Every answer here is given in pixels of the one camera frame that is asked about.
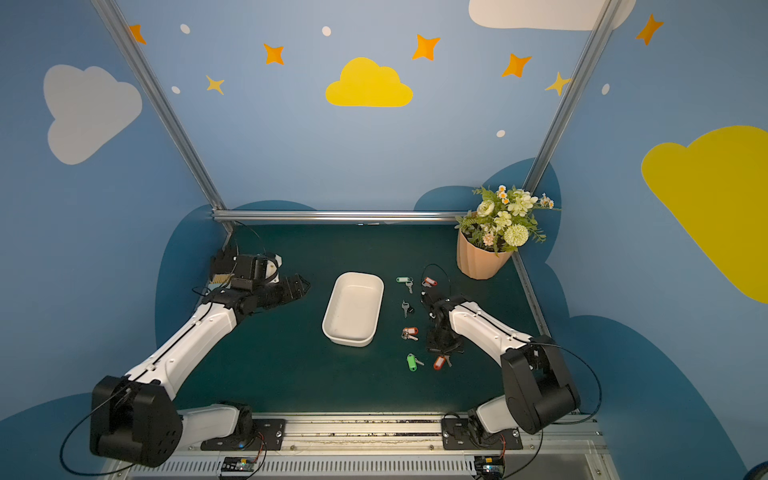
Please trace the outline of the green tag key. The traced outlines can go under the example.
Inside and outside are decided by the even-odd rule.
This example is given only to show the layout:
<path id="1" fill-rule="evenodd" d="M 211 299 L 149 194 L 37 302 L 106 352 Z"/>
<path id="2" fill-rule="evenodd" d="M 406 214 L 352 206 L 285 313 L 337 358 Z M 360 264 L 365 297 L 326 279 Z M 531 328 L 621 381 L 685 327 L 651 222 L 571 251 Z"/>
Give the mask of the green tag key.
<path id="1" fill-rule="evenodd" d="M 413 280 L 410 277 L 398 276 L 396 282 L 405 285 L 410 293 L 413 292 Z"/>
<path id="2" fill-rule="evenodd" d="M 419 369 L 420 366 L 423 366 L 424 363 L 421 362 L 414 354 L 409 353 L 406 356 L 406 361 L 408 364 L 408 368 L 411 372 L 415 372 Z"/>

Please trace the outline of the black head key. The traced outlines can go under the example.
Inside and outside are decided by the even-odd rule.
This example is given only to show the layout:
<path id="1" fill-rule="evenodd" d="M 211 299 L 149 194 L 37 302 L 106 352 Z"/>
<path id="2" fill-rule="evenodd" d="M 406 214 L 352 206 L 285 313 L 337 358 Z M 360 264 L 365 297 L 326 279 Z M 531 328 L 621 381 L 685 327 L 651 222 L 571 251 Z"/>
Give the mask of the black head key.
<path id="1" fill-rule="evenodd" d="M 405 318 L 407 318 L 409 314 L 412 314 L 414 312 L 414 308 L 408 302 L 403 302 L 401 304 L 401 308 L 403 310 L 403 314 Z"/>

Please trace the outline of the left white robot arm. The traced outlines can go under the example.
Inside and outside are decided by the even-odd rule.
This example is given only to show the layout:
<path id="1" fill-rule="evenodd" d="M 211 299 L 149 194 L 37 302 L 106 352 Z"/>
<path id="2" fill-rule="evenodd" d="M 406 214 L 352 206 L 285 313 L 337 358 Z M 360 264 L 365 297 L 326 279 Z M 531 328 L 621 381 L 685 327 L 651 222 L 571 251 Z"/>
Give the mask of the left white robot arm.
<path id="1" fill-rule="evenodd" d="M 253 440 L 250 409 L 220 402 L 180 412 L 174 400 L 196 366 L 243 320 L 304 297 L 311 285 L 295 274 L 253 290 L 219 287 L 204 295 L 190 319 L 161 347 L 121 377 L 92 391 L 92 454 L 158 467 L 179 448 L 218 438 Z"/>

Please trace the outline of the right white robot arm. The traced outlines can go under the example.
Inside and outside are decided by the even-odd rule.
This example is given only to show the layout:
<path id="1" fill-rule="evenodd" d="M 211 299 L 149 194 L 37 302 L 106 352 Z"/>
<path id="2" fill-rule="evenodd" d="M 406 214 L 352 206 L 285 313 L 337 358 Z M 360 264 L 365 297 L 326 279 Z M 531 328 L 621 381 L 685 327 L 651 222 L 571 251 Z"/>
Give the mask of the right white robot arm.
<path id="1" fill-rule="evenodd" d="M 469 413 L 478 437 L 514 428 L 535 434 L 580 408 L 580 394 L 552 338 L 515 330 L 463 296 L 424 291 L 421 303 L 432 320 L 429 351 L 450 357 L 463 352 L 468 340 L 501 368 L 503 394 Z"/>

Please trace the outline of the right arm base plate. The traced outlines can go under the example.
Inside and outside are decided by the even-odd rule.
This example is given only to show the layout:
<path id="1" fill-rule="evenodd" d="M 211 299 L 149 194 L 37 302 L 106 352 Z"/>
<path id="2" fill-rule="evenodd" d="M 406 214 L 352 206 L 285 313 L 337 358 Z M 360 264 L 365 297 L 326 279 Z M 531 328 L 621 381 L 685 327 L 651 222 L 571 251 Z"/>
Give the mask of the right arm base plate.
<path id="1" fill-rule="evenodd" d="M 523 444 L 517 428 L 489 433 L 468 417 L 448 415 L 440 420 L 441 437 L 445 450 L 522 450 Z"/>

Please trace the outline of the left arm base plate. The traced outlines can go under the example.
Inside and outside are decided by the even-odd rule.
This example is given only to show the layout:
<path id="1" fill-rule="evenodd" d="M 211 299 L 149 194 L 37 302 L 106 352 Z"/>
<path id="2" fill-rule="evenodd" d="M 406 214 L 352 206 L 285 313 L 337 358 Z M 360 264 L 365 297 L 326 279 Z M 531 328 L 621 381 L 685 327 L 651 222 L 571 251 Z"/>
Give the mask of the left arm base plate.
<path id="1" fill-rule="evenodd" d="M 202 451 L 279 451 L 282 448 L 286 420 L 282 418 L 253 419 L 244 433 L 203 441 Z"/>

